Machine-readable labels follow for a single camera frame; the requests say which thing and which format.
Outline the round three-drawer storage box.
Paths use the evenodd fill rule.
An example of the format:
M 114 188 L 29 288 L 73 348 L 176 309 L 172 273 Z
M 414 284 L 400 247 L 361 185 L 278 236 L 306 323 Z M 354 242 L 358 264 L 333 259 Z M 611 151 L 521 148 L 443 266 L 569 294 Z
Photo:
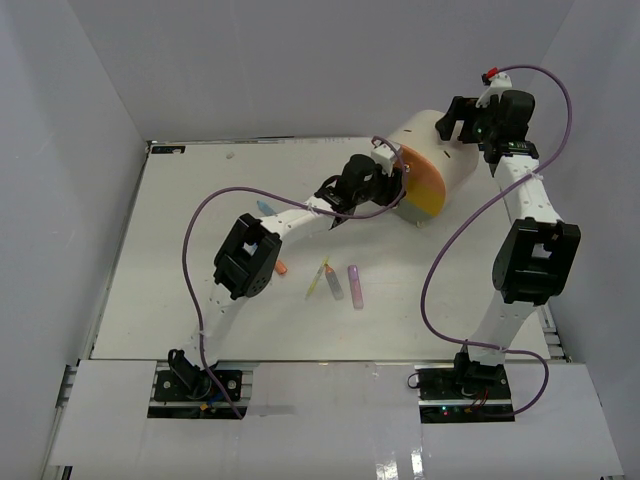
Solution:
M 409 168 L 406 195 L 396 214 L 412 224 L 424 225 L 437 217 L 479 162 L 475 145 L 440 139 L 435 124 L 443 116 L 440 111 L 422 110 L 388 138 L 401 146 Z

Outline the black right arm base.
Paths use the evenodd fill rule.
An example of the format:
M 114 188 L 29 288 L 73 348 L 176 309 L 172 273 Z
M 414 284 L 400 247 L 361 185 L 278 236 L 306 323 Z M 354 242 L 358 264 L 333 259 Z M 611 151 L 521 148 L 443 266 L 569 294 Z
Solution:
M 407 386 L 418 393 L 423 424 L 515 420 L 505 368 L 481 365 L 466 352 L 457 353 L 451 364 L 416 366 Z

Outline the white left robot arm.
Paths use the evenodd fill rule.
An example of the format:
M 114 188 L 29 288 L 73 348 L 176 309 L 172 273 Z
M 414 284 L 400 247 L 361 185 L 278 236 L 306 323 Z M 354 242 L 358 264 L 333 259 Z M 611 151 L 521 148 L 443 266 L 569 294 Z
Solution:
M 351 219 L 364 220 L 395 207 L 404 197 L 407 171 L 396 145 L 378 147 L 370 155 L 355 154 L 341 174 L 326 180 L 303 203 L 251 187 L 228 187 L 209 195 L 197 207 L 187 227 L 181 253 L 187 290 L 198 326 L 185 347 L 190 364 L 180 370 L 177 387 L 188 398 L 199 399 L 211 387 L 211 374 L 222 344 L 248 299 L 270 283 L 281 250 L 300 240 L 328 232 Z M 214 198 L 234 191 L 256 193 L 291 206 L 280 214 L 256 218 L 241 215 L 214 257 L 209 306 L 202 308 L 187 267 L 187 250 L 195 222 Z

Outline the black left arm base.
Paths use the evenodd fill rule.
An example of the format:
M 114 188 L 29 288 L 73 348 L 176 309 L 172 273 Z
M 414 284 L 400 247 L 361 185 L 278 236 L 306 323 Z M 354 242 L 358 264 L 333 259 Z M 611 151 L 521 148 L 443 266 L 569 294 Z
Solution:
M 181 420 L 240 420 L 252 393 L 253 366 L 225 364 L 213 367 L 216 381 L 192 364 L 182 350 L 169 351 L 158 362 L 147 417 Z

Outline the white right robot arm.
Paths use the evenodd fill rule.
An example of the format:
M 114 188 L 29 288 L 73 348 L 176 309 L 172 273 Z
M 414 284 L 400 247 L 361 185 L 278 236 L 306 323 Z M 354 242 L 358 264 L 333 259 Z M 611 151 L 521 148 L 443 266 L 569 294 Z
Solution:
M 535 171 L 539 154 L 526 138 L 534 107 L 534 97 L 519 90 L 492 94 L 486 104 L 456 96 L 436 123 L 441 139 L 450 139 L 460 123 L 459 141 L 479 146 L 504 194 L 511 222 L 493 264 L 494 296 L 455 357 L 459 368 L 451 374 L 452 388 L 466 399 L 486 389 L 484 369 L 503 364 L 507 349 L 535 309 L 561 294 L 581 240 L 579 227 L 562 220 Z

